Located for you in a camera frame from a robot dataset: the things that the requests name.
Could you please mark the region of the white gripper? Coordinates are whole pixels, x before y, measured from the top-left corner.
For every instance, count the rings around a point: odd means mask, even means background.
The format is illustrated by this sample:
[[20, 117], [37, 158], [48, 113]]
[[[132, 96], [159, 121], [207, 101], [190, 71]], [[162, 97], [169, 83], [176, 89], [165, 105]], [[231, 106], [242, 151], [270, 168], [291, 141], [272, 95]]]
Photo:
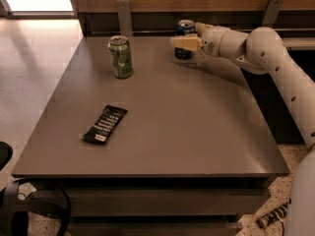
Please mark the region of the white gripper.
[[202, 50], [214, 57], [220, 56], [220, 45], [223, 36], [229, 31], [229, 28], [208, 25], [204, 23], [195, 24], [197, 34], [179, 35], [170, 39], [170, 44], [175, 48], [181, 48], [196, 52]]

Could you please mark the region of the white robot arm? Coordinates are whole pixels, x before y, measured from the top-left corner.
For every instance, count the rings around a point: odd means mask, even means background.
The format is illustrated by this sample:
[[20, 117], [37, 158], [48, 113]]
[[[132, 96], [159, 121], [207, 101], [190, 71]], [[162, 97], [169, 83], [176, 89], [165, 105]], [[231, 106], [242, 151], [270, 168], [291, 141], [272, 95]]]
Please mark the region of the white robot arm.
[[175, 36], [170, 44], [222, 57], [253, 74], [269, 74], [281, 94], [308, 154], [292, 179], [283, 236], [315, 236], [315, 83], [289, 56], [281, 37], [270, 28], [249, 33], [203, 23]]

